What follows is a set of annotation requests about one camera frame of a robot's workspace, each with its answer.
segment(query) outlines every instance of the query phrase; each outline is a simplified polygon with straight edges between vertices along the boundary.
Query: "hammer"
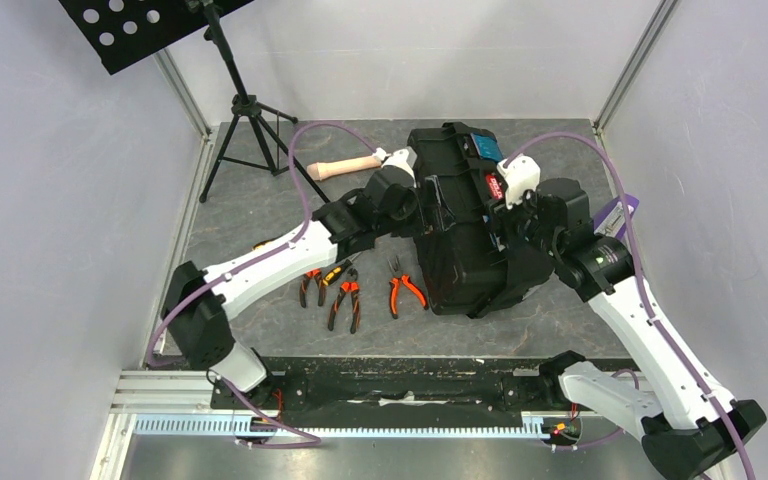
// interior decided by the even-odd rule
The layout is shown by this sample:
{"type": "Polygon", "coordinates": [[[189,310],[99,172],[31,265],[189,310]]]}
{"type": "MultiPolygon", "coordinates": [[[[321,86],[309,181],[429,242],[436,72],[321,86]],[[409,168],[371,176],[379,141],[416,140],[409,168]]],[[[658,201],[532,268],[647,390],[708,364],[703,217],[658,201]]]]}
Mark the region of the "hammer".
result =
{"type": "Polygon", "coordinates": [[[307,166],[307,173],[316,181],[344,173],[359,172],[367,168],[378,168],[387,159],[387,152],[383,148],[375,150],[375,153],[367,157],[351,158],[339,162],[319,162],[307,166]]]}

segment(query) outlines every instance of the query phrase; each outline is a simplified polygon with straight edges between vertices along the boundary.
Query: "gray tile floor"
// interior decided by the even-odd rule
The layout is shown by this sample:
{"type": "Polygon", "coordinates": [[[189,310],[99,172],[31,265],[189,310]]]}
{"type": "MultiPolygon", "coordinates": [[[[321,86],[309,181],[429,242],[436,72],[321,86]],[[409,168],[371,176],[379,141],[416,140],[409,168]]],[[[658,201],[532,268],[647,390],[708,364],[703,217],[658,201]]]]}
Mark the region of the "gray tile floor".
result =
{"type": "MultiPolygon", "coordinates": [[[[347,122],[374,144],[387,151],[401,148],[408,133],[417,127],[439,127],[442,120],[369,120],[347,122]]],[[[503,152],[511,152],[541,133],[565,130],[591,134],[587,120],[465,120],[486,128],[499,139],[503,152]]],[[[292,134],[282,124],[281,136],[292,134]]],[[[348,134],[331,128],[310,131],[300,141],[297,156],[307,165],[365,155],[364,147],[348,134]]],[[[568,140],[552,140],[529,154],[540,164],[543,178],[567,176],[579,180],[590,195],[595,211],[610,199],[599,158],[586,147],[568,140]]],[[[237,129],[228,156],[262,162],[251,131],[237,129]]],[[[363,186],[371,171],[328,179],[321,183],[331,198],[363,186]]],[[[307,189],[313,208],[321,201],[307,189]]],[[[224,163],[207,203],[199,205],[186,257],[199,267],[247,253],[253,244],[286,233],[300,223],[302,210],[288,174],[272,177],[265,171],[224,163]]],[[[415,299],[402,295],[398,320],[387,309],[389,271],[386,258],[398,253],[411,277],[422,286],[412,242],[381,238],[376,248],[358,261],[362,322],[360,331],[349,334],[350,311],[337,318],[334,332],[325,328],[326,308],[315,300],[307,309],[298,304],[298,282],[293,281],[262,298],[231,327],[238,340],[262,355],[458,355],[548,357],[574,349],[590,357],[625,357],[622,344],[574,292],[555,279],[543,285],[527,301],[480,320],[466,316],[438,317],[423,311],[415,299]]],[[[336,287],[329,290],[330,305],[336,287]]]]}

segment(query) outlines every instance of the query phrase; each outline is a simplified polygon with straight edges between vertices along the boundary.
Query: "black tripod stand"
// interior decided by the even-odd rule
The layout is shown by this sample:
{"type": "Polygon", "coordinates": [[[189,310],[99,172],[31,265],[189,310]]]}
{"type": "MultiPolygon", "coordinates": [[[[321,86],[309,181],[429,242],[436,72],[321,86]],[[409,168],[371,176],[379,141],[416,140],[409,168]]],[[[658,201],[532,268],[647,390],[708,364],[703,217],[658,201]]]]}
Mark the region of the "black tripod stand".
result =
{"type": "MultiPolygon", "coordinates": [[[[280,118],[289,120],[293,122],[293,124],[299,123],[299,119],[258,102],[256,96],[249,95],[248,92],[246,92],[246,87],[243,85],[243,79],[240,77],[240,71],[237,70],[237,64],[234,62],[234,54],[231,52],[231,46],[228,45],[228,40],[225,39],[225,33],[222,31],[222,26],[219,24],[219,7],[213,3],[213,0],[189,0],[187,6],[192,12],[198,10],[200,6],[203,8],[204,17],[207,19],[209,25],[207,32],[204,34],[204,38],[205,40],[212,41],[216,45],[216,48],[219,49],[219,53],[222,55],[222,60],[225,61],[225,66],[228,67],[231,81],[234,82],[234,87],[237,90],[237,94],[234,95],[234,99],[231,102],[231,113],[234,115],[234,118],[231,120],[231,126],[228,128],[228,133],[222,141],[219,153],[216,155],[216,161],[213,164],[213,169],[210,171],[210,176],[207,177],[207,183],[204,185],[204,190],[202,190],[201,195],[199,196],[199,202],[204,203],[207,201],[207,193],[210,191],[213,179],[216,178],[219,164],[223,161],[267,170],[273,176],[277,176],[289,170],[289,166],[279,168],[276,164],[277,159],[275,159],[275,161],[272,159],[272,153],[269,151],[269,144],[266,143],[266,137],[263,135],[264,130],[266,130],[266,133],[275,140],[275,143],[278,144],[278,148],[283,150],[288,156],[289,152],[287,151],[287,145],[278,138],[278,134],[275,133],[275,130],[273,130],[269,123],[264,120],[263,111],[265,110],[280,118]],[[242,160],[237,160],[236,158],[225,156],[225,151],[228,150],[228,145],[231,143],[231,136],[234,135],[234,130],[236,130],[237,124],[242,117],[249,119],[252,131],[254,131],[254,136],[257,138],[257,144],[263,152],[263,158],[266,159],[266,166],[244,162],[242,160]]],[[[307,171],[305,171],[298,161],[296,161],[295,164],[296,168],[299,169],[299,173],[301,173],[305,180],[307,180],[307,183],[310,184],[317,195],[319,195],[325,203],[328,203],[330,200],[325,195],[325,192],[323,192],[322,189],[319,188],[319,185],[310,178],[310,175],[308,175],[307,171]]]]}

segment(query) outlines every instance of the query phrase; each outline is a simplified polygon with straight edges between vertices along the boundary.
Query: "black tool bag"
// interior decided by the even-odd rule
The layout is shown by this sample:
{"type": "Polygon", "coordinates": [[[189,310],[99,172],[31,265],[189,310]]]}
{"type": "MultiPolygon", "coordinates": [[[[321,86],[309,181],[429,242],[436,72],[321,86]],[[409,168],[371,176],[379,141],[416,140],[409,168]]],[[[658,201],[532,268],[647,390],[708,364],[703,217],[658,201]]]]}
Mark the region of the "black tool bag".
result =
{"type": "Polygon", "coordinates": [[[437,315],[480,318],[521,302],[552,273],[532,249],[505,248],[490,229],[502,198],[496,164],[503,155],[488,130],[463,123],[411,131],[424,234],[414,237],[437,315]]]}

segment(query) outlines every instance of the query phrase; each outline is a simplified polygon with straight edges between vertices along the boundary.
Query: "robotic arm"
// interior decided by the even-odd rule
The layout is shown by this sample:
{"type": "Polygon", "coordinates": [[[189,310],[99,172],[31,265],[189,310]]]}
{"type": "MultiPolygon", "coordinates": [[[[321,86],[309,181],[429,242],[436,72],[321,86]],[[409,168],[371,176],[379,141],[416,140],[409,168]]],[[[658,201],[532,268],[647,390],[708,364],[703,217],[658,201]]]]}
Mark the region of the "robotic arm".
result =
{"type": "MultiPolygon", "coordinates": [[[[237,343],[229,318],[255,300],[304,273],[371,249],[375,239],[392,234],[423,233],[419,197],[413,175],[416,154],[410,148],[391,155],[363,189],[314,212],[304,235],[287,251],[270,256],[229,277],[228,270],[273,245],[295,238],[299,226],[264,248],[199,271],[187,262],[173,274],[166,311],[199,287],[222,276],[213,287],[169,325],[169,331],[193,369],[211,369],[257,401],[258,386],[268,377],[263,362],[237,343]]],[[[669,479],[688,479],[735,451],[722,418],[712,408],[673,348],[643,309],[631,256],[617,239],[594,233],[589,200],[577,181],[556,178],[540,182],[532,159],[519,156],[498,173],[504,198],[491,206],[488,222],[498,248],[525,254],[534,268],[554,271],[576,291],[620,338],[649,379],[654,395],[635,390],[598,370],[575,353],[566,352],[540,367],[546,393],[558,407],[584,405],[637,438],[652,464],[669,479]]],[[[741,438],[749,440],[766,421],[754,400],[735,401],[699,362],[652,299],[661,324],[724,404],[741,438]]]]}

